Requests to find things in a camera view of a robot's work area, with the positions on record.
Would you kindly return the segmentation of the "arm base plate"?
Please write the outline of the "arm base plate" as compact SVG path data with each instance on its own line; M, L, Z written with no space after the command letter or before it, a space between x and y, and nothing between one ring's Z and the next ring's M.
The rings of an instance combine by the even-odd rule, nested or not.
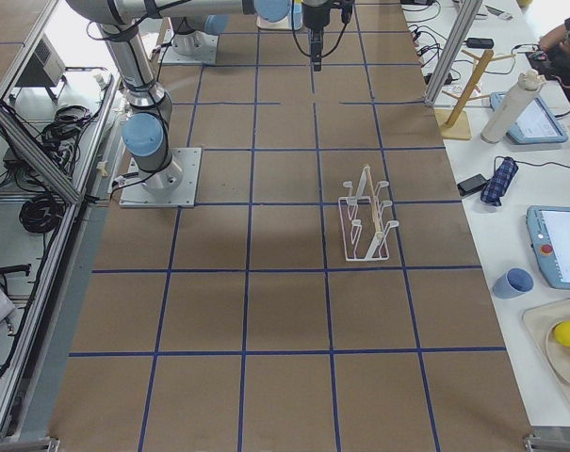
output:
M119 200L123 208L193 207L200 165L201 148L172 148L171 164L144 183L135 177L126 182Z
M219 37L195 31L187 35L168 33L164 39L163 63L172 66L216 64Z

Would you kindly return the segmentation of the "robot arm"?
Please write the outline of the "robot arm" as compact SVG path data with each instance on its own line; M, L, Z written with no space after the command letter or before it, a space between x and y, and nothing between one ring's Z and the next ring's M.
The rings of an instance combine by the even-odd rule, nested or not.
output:
M177 54L193 57L208 47L211 37L227 27L228 15L205 15L171 18L172 46Z
M278 22L294 13L293 1L70 1L83 18L98 25L100 40L125 85L133 114L122 129L122 139L138 166L138 183L148 191L177 187L184 175L169 144L170 95L157 80L146 57L139 24L149 18L179 19L185 30L204 32L220 15L257 15Z

